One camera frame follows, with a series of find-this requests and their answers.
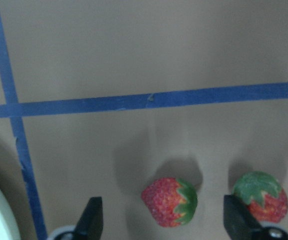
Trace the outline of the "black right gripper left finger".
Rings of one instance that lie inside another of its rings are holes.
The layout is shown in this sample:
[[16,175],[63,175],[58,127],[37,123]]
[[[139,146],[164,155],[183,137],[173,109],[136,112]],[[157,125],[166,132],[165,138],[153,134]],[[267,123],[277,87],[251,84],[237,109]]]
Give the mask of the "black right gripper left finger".
[[103,232],[102,197],[91,197],[74,231],[73,240],[99,240]]

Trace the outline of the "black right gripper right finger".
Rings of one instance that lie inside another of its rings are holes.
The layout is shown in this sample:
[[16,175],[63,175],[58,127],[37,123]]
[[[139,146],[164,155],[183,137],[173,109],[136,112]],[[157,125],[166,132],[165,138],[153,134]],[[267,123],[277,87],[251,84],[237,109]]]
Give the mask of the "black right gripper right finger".
[[259,222],[236,196],[223,202],[223,225],[232,240],[288,240],[288,232],[278,224]]

